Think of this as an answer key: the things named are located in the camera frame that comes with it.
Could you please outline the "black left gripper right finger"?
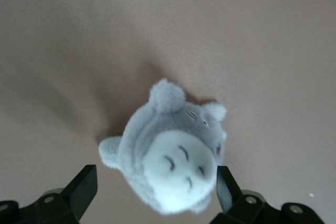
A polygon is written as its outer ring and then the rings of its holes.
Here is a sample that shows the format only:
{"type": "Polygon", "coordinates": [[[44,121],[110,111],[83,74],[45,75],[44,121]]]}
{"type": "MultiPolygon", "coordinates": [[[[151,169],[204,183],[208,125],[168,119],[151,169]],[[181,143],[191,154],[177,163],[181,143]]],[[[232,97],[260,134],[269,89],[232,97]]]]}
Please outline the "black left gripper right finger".
{"type": "Polygon", "coordinates": [[[281,223],[280,211],[244,194],[227,166],[217,168],[216,192],[222,212],[211,223],[281,223]]]}

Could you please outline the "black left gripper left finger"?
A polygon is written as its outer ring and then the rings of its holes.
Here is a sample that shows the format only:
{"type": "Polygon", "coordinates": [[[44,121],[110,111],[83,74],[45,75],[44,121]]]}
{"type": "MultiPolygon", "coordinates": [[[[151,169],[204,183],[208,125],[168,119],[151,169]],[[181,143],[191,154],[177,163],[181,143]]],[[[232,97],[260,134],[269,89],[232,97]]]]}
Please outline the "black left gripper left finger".
{"type": "Polygon", "coordinates": [[[86,165],[60,192],[33,203],[30,223],[79,223],[98,190],[97,167],[86,165]]]}

